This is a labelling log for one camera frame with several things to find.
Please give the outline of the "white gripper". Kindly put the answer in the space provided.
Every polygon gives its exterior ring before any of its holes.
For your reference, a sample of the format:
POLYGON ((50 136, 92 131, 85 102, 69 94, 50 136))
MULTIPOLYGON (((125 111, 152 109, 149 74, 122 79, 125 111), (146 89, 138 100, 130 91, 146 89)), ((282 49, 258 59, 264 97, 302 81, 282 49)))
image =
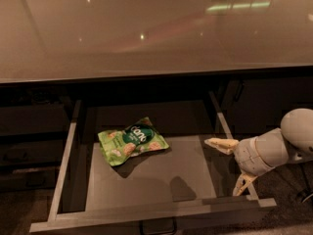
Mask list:
POLYGON ((250 195, 255 195, 253 182, 257 179, 256 176, 261 176, 273 169, 272 166, 265 163, 256 149, 256 138, 248 138, 241 140, 236 139, 221 139, 209 138, 204 143, 225 155, 231 155, 234 151, 234 156, 242 173, 235 184, 233 195, 241 196, 245 190, 248 190, 250 195))

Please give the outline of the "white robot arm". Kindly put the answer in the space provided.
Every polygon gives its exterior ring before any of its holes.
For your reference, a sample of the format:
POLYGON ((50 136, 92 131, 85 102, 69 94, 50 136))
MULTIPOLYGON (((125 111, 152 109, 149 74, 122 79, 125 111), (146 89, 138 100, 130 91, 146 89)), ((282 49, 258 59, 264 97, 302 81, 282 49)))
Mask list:
POLYGON ((235 157, 242 173, 233 195, 240 196, 257 177, 278 166, 313 160, 313 110, 292 110, 284 115, 278 128, 260 136, 241 141, 209 138, 204 143, 235 157))

